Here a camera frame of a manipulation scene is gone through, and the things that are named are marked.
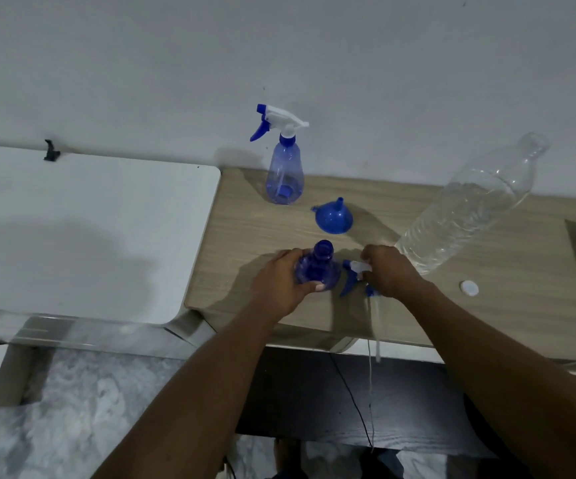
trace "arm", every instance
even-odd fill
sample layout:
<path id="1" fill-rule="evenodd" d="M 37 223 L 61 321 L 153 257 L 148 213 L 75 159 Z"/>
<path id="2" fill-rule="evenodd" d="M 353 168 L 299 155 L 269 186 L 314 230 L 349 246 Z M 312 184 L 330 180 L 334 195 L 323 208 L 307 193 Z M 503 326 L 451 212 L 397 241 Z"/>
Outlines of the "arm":
<path id="1" fill-rule="evenodd" d="M 414 315 L 531 474 L 576 477 L 576 377 L 454 304 L 394 247 L 369 245 L 361 257 L 373 268 L 366 280 Z"/>
<path id="2" fill-rule="evenodd" d="M 92 479 L 214 479 L 275 324 L 323 287 L 294 283 L 303 252 L 284 250 L 267 263 L 250 303 L 181 367 Z"/>

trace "black clip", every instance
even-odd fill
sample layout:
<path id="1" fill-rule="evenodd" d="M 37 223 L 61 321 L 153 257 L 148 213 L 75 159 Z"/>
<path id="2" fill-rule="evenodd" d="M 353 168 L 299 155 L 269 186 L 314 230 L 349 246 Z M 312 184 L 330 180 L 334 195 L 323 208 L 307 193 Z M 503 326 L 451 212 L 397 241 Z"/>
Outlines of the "black clip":
<path id="1" fill-rule="evenodd" d="M 61 151 L 55 151 L 55 147 L 53 147 L 53 141 L 50 139 L 44 139 L 49 145 L 47 149 L 47 155 L 44 157 L 44 161 L 55 161 L 58 159 L 58 156 L 61 154 Z"/>

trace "forearm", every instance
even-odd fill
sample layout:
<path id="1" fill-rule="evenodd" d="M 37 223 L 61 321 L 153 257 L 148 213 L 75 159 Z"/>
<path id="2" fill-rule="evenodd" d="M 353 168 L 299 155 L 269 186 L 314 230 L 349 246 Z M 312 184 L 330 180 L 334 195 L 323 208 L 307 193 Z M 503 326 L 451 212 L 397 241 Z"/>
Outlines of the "forearm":
<path id="1" fill-rule="evenodd" d="M 276 323 L 248 305 L 157 395 L 95 478 L 213 478 Z"/>
<path id="2" fill-rule="evenodd" d="M 575 377 L 464 311 L 434 284 L 404 304 L 451 374 L 533 473 L 576 473 Z"/>

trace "person's left arm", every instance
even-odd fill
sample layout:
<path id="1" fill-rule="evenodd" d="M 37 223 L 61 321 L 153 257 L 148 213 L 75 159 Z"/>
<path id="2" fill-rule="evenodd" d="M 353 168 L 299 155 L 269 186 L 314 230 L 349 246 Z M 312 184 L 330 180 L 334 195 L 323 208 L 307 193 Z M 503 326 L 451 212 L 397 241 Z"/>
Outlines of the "person's left arm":
<path id="1" fill-rule="evenodd" d="M 295 284 L 302 255 L 284 250 L 267 263 L 249 304 L 180 368 L 92 479 L 215 477 L 275 324 L 323 288 Z"/>

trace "hand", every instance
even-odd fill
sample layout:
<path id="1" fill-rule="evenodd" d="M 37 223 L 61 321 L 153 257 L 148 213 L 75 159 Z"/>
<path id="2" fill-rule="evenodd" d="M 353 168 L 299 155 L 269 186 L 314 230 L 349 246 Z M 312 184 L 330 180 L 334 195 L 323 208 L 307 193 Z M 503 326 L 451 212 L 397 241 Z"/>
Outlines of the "hand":
<path id="1" fill-rule="evenodd" d="M 405 301 L 429 284 L 395 247 L 367 245 L 361 258 L 372 266 L 372 272 L 363 273 L 365 280 L 384 296 Z"/>
<path id="2" fill-rule="evenodd" d="M 308 294 L 324 290 L 321 282 L 295 282 L 295 266 L 308 252 L 310 251 L 294 248 L 281 250 L 272 257 L 252 281 L 251 304 L 260 306 L 262 312 L 279 321 L 293 312 Z"/>

